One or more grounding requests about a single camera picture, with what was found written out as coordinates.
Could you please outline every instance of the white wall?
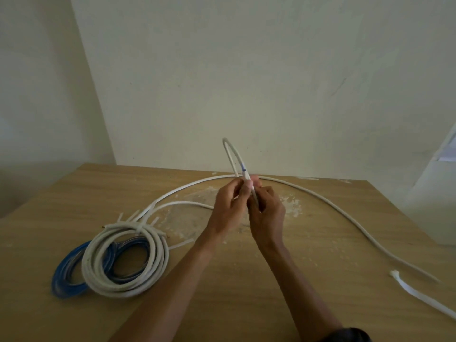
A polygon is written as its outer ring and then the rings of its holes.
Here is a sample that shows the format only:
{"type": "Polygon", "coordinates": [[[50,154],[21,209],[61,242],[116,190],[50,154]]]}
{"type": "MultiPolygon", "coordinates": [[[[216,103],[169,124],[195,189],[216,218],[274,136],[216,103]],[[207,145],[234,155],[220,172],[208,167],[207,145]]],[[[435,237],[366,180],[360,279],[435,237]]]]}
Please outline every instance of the white wall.
{"type": "Polygon", "coordinates": [[[0,0],[0,216],[83,162],[114,157],[70,0],[0,0]]]}
{"type": "Polygon", "coordinates": [[[456,0],[71,0],[118,164],[370,180],[456,121],[456,0]]]}
{"type": "MultiPolygon", "coordinates": [[[[456,124],[443,145],[455,133],[456,124]]],[[[403,211],[436,242],[456,246],[456,163],[436,161],[438,154],[408,193],[403,211]]]]}

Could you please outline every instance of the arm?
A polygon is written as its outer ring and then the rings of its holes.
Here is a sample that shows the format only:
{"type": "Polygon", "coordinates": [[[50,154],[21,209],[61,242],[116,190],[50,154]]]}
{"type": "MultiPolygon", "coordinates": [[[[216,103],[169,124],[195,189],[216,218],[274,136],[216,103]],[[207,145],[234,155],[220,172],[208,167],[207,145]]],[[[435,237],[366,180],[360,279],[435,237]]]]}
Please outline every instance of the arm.
{"type": "Polygon", "coordinates": [[[285,208],[271,187],[255,189],[260,207],[248,201],[250,230],[287,302],[302,341],[316,342],[342,328],[339,320],[294,264],[282,242],[285,208]]]}
{"type": "Polygon", "coordinates": [[[219,190],[206,229],[168,276],[148,291],[110,342],[168,342],[174,338],[217,244],[239,225],[252,185],[252,181],[243,184],[242,178],[236,178],[219,190]]]}

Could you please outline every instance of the hand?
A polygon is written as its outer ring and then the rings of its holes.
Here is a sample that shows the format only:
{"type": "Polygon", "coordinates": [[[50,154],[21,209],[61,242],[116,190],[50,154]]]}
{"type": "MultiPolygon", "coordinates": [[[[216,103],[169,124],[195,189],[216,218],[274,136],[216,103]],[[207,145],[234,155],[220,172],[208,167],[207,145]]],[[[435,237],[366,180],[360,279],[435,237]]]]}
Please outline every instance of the hand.
{"type": "Polygon", "coordinates": [[[253,186],[261,185],[258,176],[252,175],[251,180],[244,182],[243,178],[238,177],[219,189],[214,210],[201,238],[216,236],[221,240],[229,230],[236,228],[245,213],[253,186]]]}
{"type": "Polygon", "coordinates": [[[272,187],[258,187],[255,192],[260,206],[253,197],[247,202],[252,236],[259,247],[280,246],[285,207],[272,187]]]}

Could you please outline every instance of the person's left hand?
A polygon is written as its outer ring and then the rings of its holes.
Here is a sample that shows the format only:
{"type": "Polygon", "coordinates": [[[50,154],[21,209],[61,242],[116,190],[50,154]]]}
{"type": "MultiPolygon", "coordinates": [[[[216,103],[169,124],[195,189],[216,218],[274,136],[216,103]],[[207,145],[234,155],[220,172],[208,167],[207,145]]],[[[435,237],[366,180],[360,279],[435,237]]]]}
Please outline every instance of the person's left hand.
{"type": "Polygon", "coordinates": [[[236,228],[247,209],[252,187],[261,185],[258,176],[252,175],[251,180],[244,182],[243,178],[237,177],[219,189],[214,210],[204,232],[216,234],[222,239],[229,230],[236,228]]]}

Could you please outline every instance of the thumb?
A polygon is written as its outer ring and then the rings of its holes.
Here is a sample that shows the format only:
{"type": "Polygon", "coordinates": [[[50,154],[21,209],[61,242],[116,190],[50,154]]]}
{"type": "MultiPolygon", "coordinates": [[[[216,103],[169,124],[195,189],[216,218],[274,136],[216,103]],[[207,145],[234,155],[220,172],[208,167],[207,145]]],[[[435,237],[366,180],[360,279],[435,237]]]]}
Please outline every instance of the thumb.
{"type": "Polygon", "coordinates": [[[236,208],[247,205],[247,200],[248,197],[250,197],[250,193],[252,192],[253,186],[254,182],[252,180],[244,181],[244,184],[242,185],[241,190],[239,191],[239,196],[234,202],[236,208]]]}

